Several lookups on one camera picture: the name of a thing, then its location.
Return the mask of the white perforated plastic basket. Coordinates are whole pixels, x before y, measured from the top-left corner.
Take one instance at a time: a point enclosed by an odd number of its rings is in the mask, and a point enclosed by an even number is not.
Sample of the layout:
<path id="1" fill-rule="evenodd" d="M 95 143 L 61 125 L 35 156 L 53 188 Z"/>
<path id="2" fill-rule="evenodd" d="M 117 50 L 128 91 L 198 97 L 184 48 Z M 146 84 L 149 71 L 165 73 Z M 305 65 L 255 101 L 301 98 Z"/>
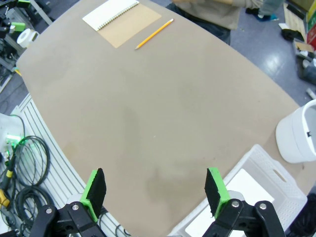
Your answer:
<path id="1" fill-rule="evenodd" d="M 272 204 L 283 229 L 287 230 L 307 202 L 306 195 L 299 189 L 295 179 L 258 144 L 254 145 L 223 179 L 226 186 L 240 169 L 249 173 L 275 199 Z M 209 206 L 208 200 L 204 199 L 174 227 L 170 235 L 190 237 L 185 232 L 185 228 L 207 206 Z"/>

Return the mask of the white device with green light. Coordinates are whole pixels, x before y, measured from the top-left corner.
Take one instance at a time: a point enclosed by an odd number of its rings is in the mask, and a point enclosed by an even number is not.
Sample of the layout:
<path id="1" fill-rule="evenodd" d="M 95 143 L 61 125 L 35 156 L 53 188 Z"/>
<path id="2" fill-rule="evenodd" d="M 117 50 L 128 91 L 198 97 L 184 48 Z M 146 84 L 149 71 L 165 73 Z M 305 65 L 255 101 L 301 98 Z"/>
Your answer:
<path id="1" fill-rule="evenodd" d="M 0 113 L 0 157 L 9 158 L 24 136 L 24 122 L 19 116 Z"/>

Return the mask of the white paper sheet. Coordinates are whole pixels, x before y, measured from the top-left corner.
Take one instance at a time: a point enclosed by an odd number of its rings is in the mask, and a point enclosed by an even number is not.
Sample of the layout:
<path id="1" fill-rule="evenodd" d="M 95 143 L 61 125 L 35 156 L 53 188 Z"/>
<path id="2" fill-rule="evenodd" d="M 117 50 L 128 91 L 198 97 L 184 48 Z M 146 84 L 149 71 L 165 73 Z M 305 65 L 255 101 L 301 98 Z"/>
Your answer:
<path id="1" fill-rule="evenodd" d="M 267 200 L 273 202 L 275 199 L 262 187 L 259 183 L 244 169 L 240 169 L 239 172 L 233 177 L 233 179 L 227 184 L 227 190 L 236 191 L 243 195 L 245 201 L 254 205 L 258 201 Z M 210 224 L 214 222 L 212 217 L 210 206 L 204 208 L 204 210 L 185 228 L 185 232 L 190 237 L 202 237 Z"/>

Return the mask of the aluminium frame bar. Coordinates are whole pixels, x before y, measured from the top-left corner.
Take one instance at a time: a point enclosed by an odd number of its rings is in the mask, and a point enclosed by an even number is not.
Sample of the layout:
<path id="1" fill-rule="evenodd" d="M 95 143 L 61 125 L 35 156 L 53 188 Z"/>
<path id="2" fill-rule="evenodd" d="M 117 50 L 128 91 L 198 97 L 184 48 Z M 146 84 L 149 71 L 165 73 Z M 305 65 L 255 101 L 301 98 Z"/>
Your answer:
<path id="1" fill-rule="evenodd" d="M 44 0 L 29 0 L 29 1 L 31 5 L 34 7 L 34 9 L 37 11 L 37 13 L 40 15 L 40 17 L 45 21 L 45 23 L 50 26 L 53 23 L 53 21 L 45 12 L 45 9 L 46 11 L 48 11 L 49 9 L 46 2 Z"/>

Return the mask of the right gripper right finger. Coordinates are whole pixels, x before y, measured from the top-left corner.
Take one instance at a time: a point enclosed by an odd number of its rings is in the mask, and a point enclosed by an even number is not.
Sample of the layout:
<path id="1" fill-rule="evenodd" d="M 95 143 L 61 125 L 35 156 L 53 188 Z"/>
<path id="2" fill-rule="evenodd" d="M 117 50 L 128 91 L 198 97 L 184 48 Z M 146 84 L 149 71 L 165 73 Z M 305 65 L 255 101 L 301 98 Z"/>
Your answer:
<path id="1" fill-rule="evenodd" d="M 233 231 L 245 237 L 285 237 L 273 204 L 262 200 L 250 205 L 232 198 L 218 168 L 207 169 L 204 190 L 215 220 L 202 237 L 230 237 Z"/>

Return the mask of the yellow pencil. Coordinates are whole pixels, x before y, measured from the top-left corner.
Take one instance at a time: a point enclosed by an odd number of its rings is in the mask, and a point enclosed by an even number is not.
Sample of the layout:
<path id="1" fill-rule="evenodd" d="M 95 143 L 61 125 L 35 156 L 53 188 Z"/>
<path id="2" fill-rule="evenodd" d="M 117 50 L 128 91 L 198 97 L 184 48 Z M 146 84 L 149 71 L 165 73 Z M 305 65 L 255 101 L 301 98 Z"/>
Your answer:
<path id="1" fill-rule="evenodd" d="M 144 39 L 141 43 L 139 43 L 135 50 L 140 49 L 142 46 L 144 46 L 148 41 L 150 41 L 154 36 L 156 36 L 158 33 L 160 33 L 162 30 L 164 30 L 167 26 L 169 26 L 174 19 L 170 19 L 168 22 L 166 22 L 164 25 L 162 25 L 160 28 L 158 28 L 156 31 L 154 31 L 152 34 L 150 34 L 146 39 Z"/>

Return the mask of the white round trash bin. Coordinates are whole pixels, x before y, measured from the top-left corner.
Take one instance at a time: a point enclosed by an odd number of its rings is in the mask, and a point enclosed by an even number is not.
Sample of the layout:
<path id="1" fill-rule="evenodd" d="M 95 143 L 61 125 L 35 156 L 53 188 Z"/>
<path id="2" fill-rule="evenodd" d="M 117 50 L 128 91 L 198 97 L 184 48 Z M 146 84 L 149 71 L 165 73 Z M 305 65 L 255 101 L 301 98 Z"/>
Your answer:
<path id="1" fill-rule="evenodd" d="M 280 120 L 276 143 L 289 163 L 316 161 L 316 99 Z"/>

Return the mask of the red bag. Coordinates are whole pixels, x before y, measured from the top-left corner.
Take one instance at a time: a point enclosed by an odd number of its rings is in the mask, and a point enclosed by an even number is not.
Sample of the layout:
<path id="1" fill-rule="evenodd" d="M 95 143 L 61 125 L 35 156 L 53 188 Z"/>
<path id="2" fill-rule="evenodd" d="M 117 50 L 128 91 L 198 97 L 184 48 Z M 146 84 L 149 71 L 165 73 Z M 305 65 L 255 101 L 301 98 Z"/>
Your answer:
<path id="1" fill-rule="evenodd" d="M 307 44 L 311 45 L 316 50 L 316 23 L 308 31 Z"/>

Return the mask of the yellow and green bag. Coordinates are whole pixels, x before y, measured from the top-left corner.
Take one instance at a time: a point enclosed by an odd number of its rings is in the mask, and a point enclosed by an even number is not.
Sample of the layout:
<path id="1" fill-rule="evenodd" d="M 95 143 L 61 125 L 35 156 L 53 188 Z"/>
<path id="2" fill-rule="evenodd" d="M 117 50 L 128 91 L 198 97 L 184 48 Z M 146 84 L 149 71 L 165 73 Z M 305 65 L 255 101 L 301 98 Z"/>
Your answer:
<path id="1" fill-rule="evenodd" d="M 307 28 L 310 30 L 316 24 L 316 0 L 313 1 L 307 13 Z"/>

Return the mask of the white tape roll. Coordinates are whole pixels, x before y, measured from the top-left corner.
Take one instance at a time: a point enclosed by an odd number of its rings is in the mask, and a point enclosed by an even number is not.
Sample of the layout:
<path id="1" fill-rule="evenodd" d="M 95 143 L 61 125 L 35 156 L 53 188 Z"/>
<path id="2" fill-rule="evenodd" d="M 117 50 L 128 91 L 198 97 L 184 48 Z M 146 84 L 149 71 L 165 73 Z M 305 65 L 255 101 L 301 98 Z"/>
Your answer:
<path id="1" fill-rule="evenodd" d="M 17 38 L 17 43 L 22 48 L 27 48 L 30 46 L 32 42 L 36 40 L 36 38 L 39 36 L 39 33 L 33 29 L 27 28 L 25 29 Z"/>

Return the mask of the spiral notebook with brown cover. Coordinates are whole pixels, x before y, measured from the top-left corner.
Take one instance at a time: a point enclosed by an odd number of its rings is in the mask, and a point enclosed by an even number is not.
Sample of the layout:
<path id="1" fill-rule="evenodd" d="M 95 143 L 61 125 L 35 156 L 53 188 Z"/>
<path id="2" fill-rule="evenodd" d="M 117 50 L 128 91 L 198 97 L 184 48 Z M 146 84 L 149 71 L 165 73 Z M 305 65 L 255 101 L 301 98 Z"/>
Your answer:
<path id="1" fill-rule="evenodd" d="M 118 48 L 160 18 L 160 14 L 139 0 L 106 0 L 82 19 Z"/>

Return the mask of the person in beige sweater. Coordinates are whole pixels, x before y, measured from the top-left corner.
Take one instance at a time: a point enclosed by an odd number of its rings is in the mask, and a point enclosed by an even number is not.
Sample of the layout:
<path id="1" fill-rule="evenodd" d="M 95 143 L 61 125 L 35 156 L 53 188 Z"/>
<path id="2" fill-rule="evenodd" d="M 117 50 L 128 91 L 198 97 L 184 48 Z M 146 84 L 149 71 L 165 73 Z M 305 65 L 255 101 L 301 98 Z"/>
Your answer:
<path id="1" fill-rule="evenodd" d="M 167 9 L 199 25 L 226 44 L 243 8 L 257 9 L 264 0 L 171 0 Z"/>

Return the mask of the white ribbed metal platform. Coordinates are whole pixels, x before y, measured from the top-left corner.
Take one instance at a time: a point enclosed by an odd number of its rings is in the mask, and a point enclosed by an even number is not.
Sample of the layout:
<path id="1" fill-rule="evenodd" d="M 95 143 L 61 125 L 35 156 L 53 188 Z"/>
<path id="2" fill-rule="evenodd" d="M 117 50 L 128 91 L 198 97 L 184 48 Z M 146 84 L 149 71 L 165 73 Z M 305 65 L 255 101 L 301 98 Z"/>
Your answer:
<path id="1" fill-rule="evenodd" d="M 80 197 L 85 182 L 65 157 L 30 95 L 12 115 L 19 116 L 25 136 L 14 147 L 15 160 L 9 225 L 28 237 L 38 209 L 44 204 L 63 207 Z"/>

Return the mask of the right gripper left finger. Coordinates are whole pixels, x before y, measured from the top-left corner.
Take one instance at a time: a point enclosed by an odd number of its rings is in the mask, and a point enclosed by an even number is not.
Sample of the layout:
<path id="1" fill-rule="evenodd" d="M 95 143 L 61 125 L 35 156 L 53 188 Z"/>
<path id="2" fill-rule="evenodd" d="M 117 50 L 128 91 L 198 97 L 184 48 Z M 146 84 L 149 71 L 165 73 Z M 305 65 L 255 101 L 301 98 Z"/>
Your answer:
<path id="1" fill-rule="evenodd" d="M 107 237 L 97 224 L 106 190 L 103 170 L 93 170 L 79 201 L 60 209 L 44 205 L 38 211 L 29 237 Z"/>

